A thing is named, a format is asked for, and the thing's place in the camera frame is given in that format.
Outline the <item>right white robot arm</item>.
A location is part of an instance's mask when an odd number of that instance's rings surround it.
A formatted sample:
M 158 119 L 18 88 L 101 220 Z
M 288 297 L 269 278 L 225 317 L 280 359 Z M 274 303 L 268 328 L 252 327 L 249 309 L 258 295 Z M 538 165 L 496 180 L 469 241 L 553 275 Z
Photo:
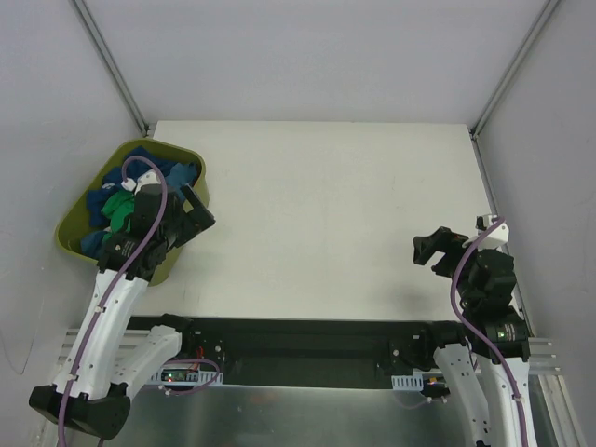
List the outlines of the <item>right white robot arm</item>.
M 482 216 L 475 237 L 440 227 L 413 239 L 413 261 L 448 278 L 452 310 L 463 326 L 455 340 L 433 335 L 419 344 L 420 359 L 439 367 L 468 446 L 535 446 L 528 392 L 529 330 L 513 307 L 514 259 L 502 252 L 505 221 Z

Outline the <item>blue printed t shirt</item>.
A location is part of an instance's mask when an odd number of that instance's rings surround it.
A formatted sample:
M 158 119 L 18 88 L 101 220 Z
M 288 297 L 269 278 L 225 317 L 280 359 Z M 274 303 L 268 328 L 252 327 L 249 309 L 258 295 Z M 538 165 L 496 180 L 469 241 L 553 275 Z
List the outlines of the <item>blue printed t shirt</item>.
M 143 146 L 139 145 L 130 150 L 124 159 L 141 156 L 150 160 L 163 174 L 169 187 L 180 190 L 185 184 L 193 184 L 199 177 L 201 167 L 197 162 L 180 163 L 169 158 L 151 155 Z M 152 169 L 140 160 L 133 160 L 127 167 L 127 179 L 136 180 L 146 171 Z M 103 251 L 104 243 L 113 235 L 109 228 L 109 220 L 102 215 L 102 208 L 106 201 L 116 192 L 124 190 L 120 185 L 123 181 L 122 168 L 116 166 L 102 178 L 99 189 L 90 190 L 86 195 L 86 207 L 89 211 L 89 225 L 96 231 L 82 237 L 80 247 L 82 254 L 98 260 Z

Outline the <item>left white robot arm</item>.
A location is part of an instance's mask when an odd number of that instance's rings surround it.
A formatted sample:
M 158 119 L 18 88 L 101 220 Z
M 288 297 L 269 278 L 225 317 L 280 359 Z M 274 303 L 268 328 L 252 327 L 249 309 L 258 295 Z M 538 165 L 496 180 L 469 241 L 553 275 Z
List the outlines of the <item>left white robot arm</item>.
M 116 355 L 134 306 L 174 249 L 212 227 L 213 215 L 194 189 L 149 184 L 134 197 L 129 230 L 111 237 L 98 261 L 93 297 L 66 360 L 49 385 L 36 386 L 32 409 L 56 424 L 113 439 L 132 400 L 167 362 L 197 364 L 193 322 L 165 314 L 122 362 Z

